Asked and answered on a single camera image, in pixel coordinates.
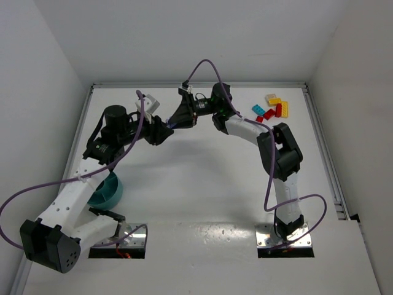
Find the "lego brick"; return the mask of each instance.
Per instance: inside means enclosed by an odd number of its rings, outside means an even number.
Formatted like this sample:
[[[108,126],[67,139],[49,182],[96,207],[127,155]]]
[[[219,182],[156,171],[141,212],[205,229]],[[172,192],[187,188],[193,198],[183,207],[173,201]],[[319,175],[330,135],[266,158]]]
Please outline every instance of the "lego brick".
[[[264,113],[266,113],[265,112],[265,110],[264,109],[262,109],[259,105],[255,105],[255,106],[253,106],[252,108],[251,108],[253,111],[254,111],[254,113],[256,113],[258,116],[263,116],[263,114]]]
[[[281,105],[282,105],[281,117],[288,118],[289,116],[288,101],[283,101]]]
[[[282,115],[282,104],[281,104],[281,103],[278,103],[278,104],[276,105],[276,117],[277,117],[277,118],[280,118],[281,115]]]
[[[273,98],[271,100],[268,100],[269,106],[276,106],[279,103],[281,103],[281,99],[280,98]]]
[[[277,96],[275,94],[268,94],[265,98],[266,98],[266,102],[268,103],[269,100],[272,100],[273,98],[276,98]]]
[[[266,120],[268,120],[268,119],[270,119],[271,117],[273,117],[275,114],[276,114],[276,112],[274,111],[274,109],[270,109],[270,110],[268,110],[268,111],[263,115],[263,117],[264,117]]]

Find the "white enclosure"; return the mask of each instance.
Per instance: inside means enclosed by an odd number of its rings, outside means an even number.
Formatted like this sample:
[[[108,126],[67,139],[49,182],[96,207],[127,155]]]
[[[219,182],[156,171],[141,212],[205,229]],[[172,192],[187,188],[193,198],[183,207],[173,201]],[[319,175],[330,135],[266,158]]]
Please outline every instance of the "white enclosure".
[[[193,91],[209,95],[211,86],[203,84]],[[138,141],[115,169],[123,183],[123,197],[114,211],[128,222],[145,222],[149,227],[145,260],[87,259],[84,253],[67,275],[33,264],[24,295],[66,295],[76,290],[94,295],[114,288],[127,293],[130,286],[135,294],[237,295],[241,290],[255,295],[261,290],[291,295],[378,294],[357,223],[337,218],[303,94],[306,89],[292,87],[232,85],[231,94],[235,107],[247,117],[253,116],[255,101],[267,109],[266,94],[288,101],[291,116],[274,117],[266,124],[290,125],[302,149],[300,196],[318,193],[326,199],[325,219],[311,235],[314,258],[258,258],[254,224],[271,222],[274,216],[262,209],[268,175],[259,150],[246,140],[218,132],[210,116],[205,116],[192,129],[175,130],[159,146]],[[162,118],[170,117],[181,100],[175,87],[94,88],[76,134],[70,174],[78,169],[103,108],[110,103],[130,111],[136,89],[160,101],[155,114]],[[274,196],[272,191],[270,207],[276,203]],[[301,201],[300,207],[309,226],[323,211],[319,199]],[[305,284],[305,275],[312,283]]]

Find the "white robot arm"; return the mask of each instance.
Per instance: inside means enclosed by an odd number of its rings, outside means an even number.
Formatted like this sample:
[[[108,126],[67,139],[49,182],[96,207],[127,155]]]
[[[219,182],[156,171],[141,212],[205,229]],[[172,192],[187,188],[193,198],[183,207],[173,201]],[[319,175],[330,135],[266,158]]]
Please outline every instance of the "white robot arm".
[[[225,121],[225,126],[229,135],[235,135],[243,138],[256,146],[259,146],[258,137],[260,134],[266,132],[263,127],[246,122],[238,116],[232,116]],[[298,199],[297,172],[293,172],[285,181],[279,178],[273,178],[273,184],[276,191],[277,204],[288,200]],[[298,201],[281,206],[277,208],[276,212],[277,218],[284,224],[296,222],[301,215],[302,212],[300,211]]]
[[[243,138],[258,146],[265,171],[270,174],[273,153],[271,150],[272,140],[282,144],[282,148],[275,148],[273,183],[276,190],[277,204],[297,200],[297,173],[303,155],[290,131],[288,125],[280,123],[273,127],[274,138],[263,127],[247,122],[237,116],[227,100],[232,100],[230,86],[217,83],[213,86],[211,97],[194,99],[190,93],[188,81],[179,88],[182,102],[176,112],[169,119],[168,124],[174,129],[191,128],[196,125],[198,116],[212,114],[214,126],[219,131]],[[273,211],[265,206],[266,211]],[[287,236],[300,228],[304,223],[298,201],[281,205],[277,208],[274,223],[277,233],[286,240]]]
[[[152,116],[159,103],[152,96],[144,99],[148,107],[136,140],[144,138],[150,144],[159,145],[173,130],[161,118]],[[103,118],[106,126],[101,128]],[[140,111],[127,114],[123,106],[109,106],[104,110],[74,174],[79,180],[67,183],[35,221],[26,220],[21,226],[23,250],[29,260],[66,273],[75,266],[83,251],[105,238],[118,236],[119,225],[125,217],[110,211],[91,208],[89,211],[98,216],[81,226],[76,227],[76,224],[95,190],[115,168],[115,160],[125,152],[124,147],[135,140],[140,118]]]

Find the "metal frame edge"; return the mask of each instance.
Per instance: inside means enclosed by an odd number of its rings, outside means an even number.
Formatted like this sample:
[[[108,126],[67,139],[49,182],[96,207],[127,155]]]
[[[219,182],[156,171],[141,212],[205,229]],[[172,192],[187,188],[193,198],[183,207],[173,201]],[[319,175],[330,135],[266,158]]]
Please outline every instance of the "metal frame edge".
[[[330,180],[330,186],[334,191],[334,197],[337,201],[341,202],[341,206],[343,207],[344,215],[346,220],[350,220],[350,215],[348,211],[348,207],[344,198],[343,191],[341,189],[340,180],[338,179],[337,171],[334,165],[334,161],[332,155],[329,150],[329,146],[327,144],[325,132],[322,126],[321,118],[319,117],[319,113],[314,103],[314,100],[309,93],[309,89],[306,86],[303,89],[303,95],[305,97],[306,105],[308,108],[308,112],[310,114],[311,123],[314,128],[314,133],[317,138],[319,150],[322,153],[322,159],[324,162],[325,169],[328,174],[328,179]]]
[[[211,87],[216,82],[192,82],[194,87]],[[226,82],[234,87],[272,87],[272,88],[301,88],[307,86],[304,82]],[[93,88],[173,88],[180,86],[176,82],[99,82],[94,83]]]

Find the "metal mounting plate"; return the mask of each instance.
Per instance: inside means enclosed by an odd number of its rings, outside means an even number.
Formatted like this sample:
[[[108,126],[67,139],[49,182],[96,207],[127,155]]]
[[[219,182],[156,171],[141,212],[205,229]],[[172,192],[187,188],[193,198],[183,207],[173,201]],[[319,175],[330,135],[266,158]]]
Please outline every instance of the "metal mounting plate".
[[[122,237],[132,231],[135,227],[141,225],[140,223],[127,223],[122,222],[119,229],[119,237]],[[114,242],[118,237],[106,238],[98,244],[105,244]],[[146,242],[146,229],[141,227],[135,233],[125,238],[119,243],[119,251],[122,253],[129,253],[132,258],[144,258],[145,256],[145,242]],[[89,258],[119,258],[116,253],[116,245],[108,247],[91,247]]]
[[[307,223],[302,228],[297,229],[289,235],[289,241],[295,240],[308,231]],[[275,250],[270,250],[274,246],[280,245],[283,240],[274,232],[272,223],[262,223],[255,225],[255,236],[257,238],[257,249],[259,258],[300,258],[314,257],[313,243],[310,234],[305,235],[299,241],[289,246],[283,246]]]

